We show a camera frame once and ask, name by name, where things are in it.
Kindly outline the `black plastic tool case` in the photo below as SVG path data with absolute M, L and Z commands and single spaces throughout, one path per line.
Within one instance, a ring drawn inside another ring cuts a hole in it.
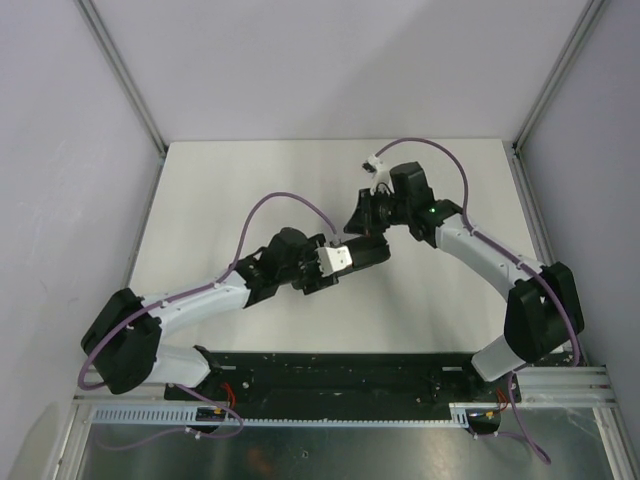
M 383 235 L 360 236 L 347 240 L 351 266 L 348 270 L 359 271 L 386 262 L 391 258 L 389 244 Z

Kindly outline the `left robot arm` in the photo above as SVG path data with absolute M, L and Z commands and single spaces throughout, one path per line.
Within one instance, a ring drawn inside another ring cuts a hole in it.
M 101 378 L 97 385 L 114 395 L 145 383 L 179 383 L 207 400 L 219 392 L 220 374 L 203 349 L 168 346 L 169 336 L 219 313 L 269 299 L 282 285 L 304 294 L 322 290 L 352 264 L 347 245 L 284 228 L 216 280 L 178 293 L 138 296 L 129 288 L 117 291 L 83 336 L 81 347 Z

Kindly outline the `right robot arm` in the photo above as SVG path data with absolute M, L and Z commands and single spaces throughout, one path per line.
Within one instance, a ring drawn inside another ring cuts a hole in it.
M 373 184 L 359 191 L 346 233 L 381 236 L 403 225 L 415 240 L 466 264 L 506 302 L 502 334 L 472 356 L 473 369 L 461 376 L 469 399 L 486 400 L 499 378 L 576 340 L 583 331 L 575 280 L 566 265 L 545 265 L 521 255 L 473 226 L 461 206 L 435 198 L 416 162 L 388 169 L 372 156 L 362 167 Z

